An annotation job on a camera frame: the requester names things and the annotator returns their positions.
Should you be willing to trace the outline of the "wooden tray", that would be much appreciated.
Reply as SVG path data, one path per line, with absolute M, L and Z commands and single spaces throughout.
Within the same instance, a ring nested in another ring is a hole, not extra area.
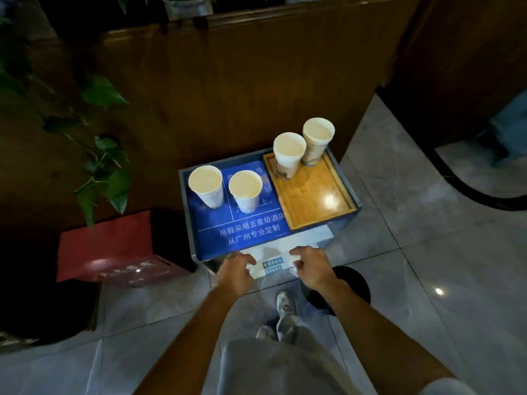
M 290 180 L 278 176 L 273 152 L 265 153 L 262 158 L 291 231 L 348 219 L 360 211 L 361 207 L 330 150 L 324 152 L 315 166 L 300 165 Z

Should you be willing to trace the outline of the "person's left hand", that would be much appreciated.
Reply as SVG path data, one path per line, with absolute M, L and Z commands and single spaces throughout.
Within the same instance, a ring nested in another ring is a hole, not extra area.
M 248 265 L 256 265 L 252 255 L 239 251 L 230 253 L 221 264 L 214 288 L 235 300 L 245 296 L 254 282 Z

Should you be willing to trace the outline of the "white paper cup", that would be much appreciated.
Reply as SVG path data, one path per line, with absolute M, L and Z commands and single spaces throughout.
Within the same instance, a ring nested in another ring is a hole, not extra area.
M 301 159 L 305 166 L 315 166 L 335 134 L 335 127 L 329 120 L 321 117 L 308 119 L 303 128 L 302 136 L 306 142 L 306 151 Z
M 290 180 L 297 172 L 300 160 L 306 152 L 306 140 L 294 132 L 284 132 L 273 141 L 273 152 L 277 163 L 277 174 Z
M 204 165 L 194 169 L 188 180 L 190 189 L 210 209 L 219 209 L 224 201 L 223 179 L 220 169 Z
M 244 214 L 252 214 L 259 204 L 263 182 L 259 174 L 251 170 L 236 172 L 228 183 L 229 191 Z

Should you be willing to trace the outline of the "person's right grey shoe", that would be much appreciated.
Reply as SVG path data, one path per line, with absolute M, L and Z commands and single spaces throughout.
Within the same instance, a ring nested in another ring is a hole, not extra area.
M 281 290 L 276 298 L 276 309 L 279 318 L 295 317 L 297 315 L 297 308 L 295 299 L 286 290 Z

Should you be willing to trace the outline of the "blue printed sign sheet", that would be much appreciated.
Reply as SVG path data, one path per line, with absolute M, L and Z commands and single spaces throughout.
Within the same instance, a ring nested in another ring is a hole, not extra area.
M 180 181 L 186 191 L 183 205 L 189 245 L 191 255 L 198 262 L 273 241 L 291 233 L 261 154 L 219 160 L 212 165 L 220 170 L 223 178 L 224 201 L 216 210 L 205 205 L 188 184 L 195 167 L 180 171 Z M 259 203 L 252 214 L 240 212 L 228 189 L 229 179 L 243 170 L 258 173 L 263 181 Z

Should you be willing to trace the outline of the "grey service cart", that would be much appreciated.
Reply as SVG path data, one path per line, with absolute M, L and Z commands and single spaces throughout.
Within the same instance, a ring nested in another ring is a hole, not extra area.
M 273 149 L 267 148 L 267 149 L 263 149 L 260 151 L 231 157 L 228 159 L 233 159 L 236 157 L 252 157 L 252 156 L 256 156 L 257 154 L 261 154 L 263 156 L 265 153 L 268 153 L 268 152 L 273 152 Z M 341 172 L 342 176 L 345 177 L 340 167 L 339 167 L 339 171 Z M 184 185 L 181 184 L 181 181 L 180 181 L 180 185 L 181 185 L 182 203 L 183 203 L 183 196 L 185 195 L 186 191 L 184 189 Z M 354 194 L 354 199 L 358 201 L 358 204 L 362 208 L 362 205 L 359 199 L 357 198 L 355 192 L 353 191 L 353 189 L 352 189 L 352 192 Z M 275 239 L 273 241 L 269 241 L 269 242 L 266 242 L 260 245 L 252 246 L 252 247 L 249 247 L 243 250 L 236 250 L 236 251 L 240 251 L 245 254 L 251 254 L 254 257 L 254 259 L 257 261 L 257 266 L 258 266 L 258 278 L 262 278 L 262 277 L 274 274 L 276 272 L 286 271 L 287 269 L 293 268 L 293 261 L 295 260 L 294 257 L 289 254 L 289 251 L 291 249 L 295 248 L 298 245 L 310 245 L 313 247 L 324 248 L 326 245 L 330 243 L 330 240 L 336 237 L 337 234 L 343 230 L 346 224 L 349 221 L 351 221 L 358 213 L 352 215 L 348 219 L 336 219 L 334 221 L 330 221 L 327 224 L 318 225 L 318 226 L 315 226 L 315 227 L 312 227 L 306 230 L 291 231 L 289 235 L 284 236 L 282 238 Z M 218 272 L 219 267 L 227 254 L 214 258 L 214 259 L 210 259 L 208 261 L 204 261 L 204 262 L 198 262 L 192 255 L 191 257 L 196 263 L 203 263 L 211 272 L 216 273 Z

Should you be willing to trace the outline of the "wooden partition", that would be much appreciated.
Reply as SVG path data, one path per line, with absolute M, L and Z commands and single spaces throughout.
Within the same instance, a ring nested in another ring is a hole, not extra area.
M 421 0 L 313 0 L 60 38 L 39 0 L 0 0 L 0 244 L 84 225 L 94 137 L 127 153 L 126 214 L 182 210 L 178 172 L 271 146 L 310 117 L 341 158 Z

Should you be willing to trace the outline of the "green leafy plant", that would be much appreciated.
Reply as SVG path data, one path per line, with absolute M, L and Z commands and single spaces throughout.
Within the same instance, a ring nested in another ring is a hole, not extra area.
M 103 112 L 129 102 L 99 74 L 76 79 L 77 98 L 43 78 L 30 60 L 29 42 L 16 31 L 22 6 L 21 0 L 0 0 L 0 120 L 39 124 L 44 132 L 64 137 L 82 149 L 87 157 L 87 180 L 74 195 L 85 224 L 92 229 L 100 198 L 124 214 L 131 173 L 128 153 L 119 141 L 107 134 L 88 140 L 90 128 Z

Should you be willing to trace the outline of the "white planter pot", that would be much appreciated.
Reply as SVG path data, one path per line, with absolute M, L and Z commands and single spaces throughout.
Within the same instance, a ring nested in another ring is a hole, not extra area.
M 193 19 L 214 14 L 211 0 L 161 0 L 169 21 Z

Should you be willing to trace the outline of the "person's left forearm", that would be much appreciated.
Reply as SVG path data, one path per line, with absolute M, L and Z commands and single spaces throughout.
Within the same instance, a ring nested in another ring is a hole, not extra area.
M 201 395 L 225 318 L 252 285 L 245 275 L 217 283 L 133 395 Z

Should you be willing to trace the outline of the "black round base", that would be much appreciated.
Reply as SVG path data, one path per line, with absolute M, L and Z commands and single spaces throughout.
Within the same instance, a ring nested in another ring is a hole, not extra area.
M 365 278 L 355 269 L 346 265 L 333 267 L 333 272 L 340 280 L 345 281 L 351 290 L 358 295 L 367 304 L 371 304 L 371 291 Z M 319 292 L 310 289 L 303 282 L 300 282 L 301 292 L 305 300 L 316 310 L 325 315 L 335 316 L 333 309 L 330 307 Z

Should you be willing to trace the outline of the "person's right hand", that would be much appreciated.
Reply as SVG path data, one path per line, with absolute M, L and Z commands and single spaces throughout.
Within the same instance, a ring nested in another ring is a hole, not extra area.
M 299 257 L 305 262 L 302 282 L 310 289 L 323 293 L 331 284 L 337 282 L 329 259 L 320 248 L 311 246 L 297 246 L 289 251 L 291 256 Z

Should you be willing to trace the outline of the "blue cloth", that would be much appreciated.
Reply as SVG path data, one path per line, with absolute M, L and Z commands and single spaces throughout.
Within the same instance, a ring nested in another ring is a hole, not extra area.
M 496 113 L 473 139 L 492 153 L 499 167 L 527 157 L 527 87 Z

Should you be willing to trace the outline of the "white shirt sleeve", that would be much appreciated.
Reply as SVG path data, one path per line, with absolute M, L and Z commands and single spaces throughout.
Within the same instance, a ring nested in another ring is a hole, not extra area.
M 418 395 L 478 395 L 469 385 L 457 378 L 440 378 L 427 385 Z

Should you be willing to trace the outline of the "person's right forearm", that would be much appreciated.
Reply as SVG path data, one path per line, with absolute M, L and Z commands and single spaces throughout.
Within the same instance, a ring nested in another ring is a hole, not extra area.
M 337 278 L 316 286 L 343 327 L 378 395 L 418 395 L 426 385 L 455 378 L 424 347 Z

